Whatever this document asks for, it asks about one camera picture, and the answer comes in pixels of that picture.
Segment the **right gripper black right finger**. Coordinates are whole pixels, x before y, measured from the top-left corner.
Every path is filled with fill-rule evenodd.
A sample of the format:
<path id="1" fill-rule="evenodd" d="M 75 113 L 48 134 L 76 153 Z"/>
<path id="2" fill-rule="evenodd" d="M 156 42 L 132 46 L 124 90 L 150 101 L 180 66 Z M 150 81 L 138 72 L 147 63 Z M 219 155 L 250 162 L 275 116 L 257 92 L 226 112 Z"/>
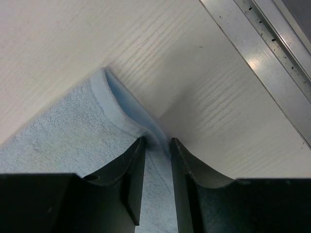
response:
<path id="1" fill-rule="evenodd" d="M 231 179 L 177 138 L 171 140 L 170 153 L 179 232 L 310 232 L 310 179 Z"/>

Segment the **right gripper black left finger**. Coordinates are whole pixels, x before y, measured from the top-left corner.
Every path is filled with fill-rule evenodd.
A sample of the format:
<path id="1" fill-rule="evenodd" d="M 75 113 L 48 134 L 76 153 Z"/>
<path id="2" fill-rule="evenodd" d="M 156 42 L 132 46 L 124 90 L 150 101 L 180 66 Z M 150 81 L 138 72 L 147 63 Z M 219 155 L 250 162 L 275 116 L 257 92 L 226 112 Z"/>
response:
<path id="1" fill-rule="evenodd" d="M 146 139 L 95 172 L 2 174 L 3 233 L 132 233 L 139 225 Z"/>

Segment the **light blue towel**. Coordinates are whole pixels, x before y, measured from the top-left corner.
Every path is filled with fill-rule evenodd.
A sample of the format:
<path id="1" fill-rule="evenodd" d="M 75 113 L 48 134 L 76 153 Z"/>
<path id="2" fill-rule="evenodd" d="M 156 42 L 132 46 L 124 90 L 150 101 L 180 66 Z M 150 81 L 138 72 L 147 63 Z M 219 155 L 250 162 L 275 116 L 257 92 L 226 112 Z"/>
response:
<path id="1" fill-rule="evenodd" d="M 175 233 L 177 218 L 169 140 L 136 98 L 105 68 L 0 148 L 1 173 L 98 170 L 139 137 L 147 140 L 138 233 Z"/>

